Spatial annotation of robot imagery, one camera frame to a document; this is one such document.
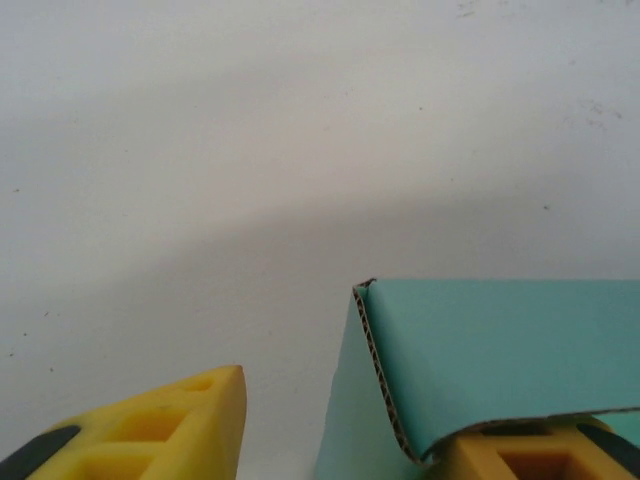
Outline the teal cloth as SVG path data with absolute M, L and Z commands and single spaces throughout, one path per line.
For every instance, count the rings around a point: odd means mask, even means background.
M 356 286 L 316 480 L 412 480 L 466 428 L 640 411 L 640 280 Z

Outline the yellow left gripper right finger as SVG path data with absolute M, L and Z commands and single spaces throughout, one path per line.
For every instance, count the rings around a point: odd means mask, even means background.
M 492 420 L 435 453 L 430 480 L 640 480 L 640 412 Z

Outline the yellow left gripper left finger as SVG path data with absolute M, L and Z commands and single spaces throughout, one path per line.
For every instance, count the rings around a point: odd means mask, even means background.
M 52 426 L 0 480 L 235 480 L 246 413 L 242 367 L 217 367 Z

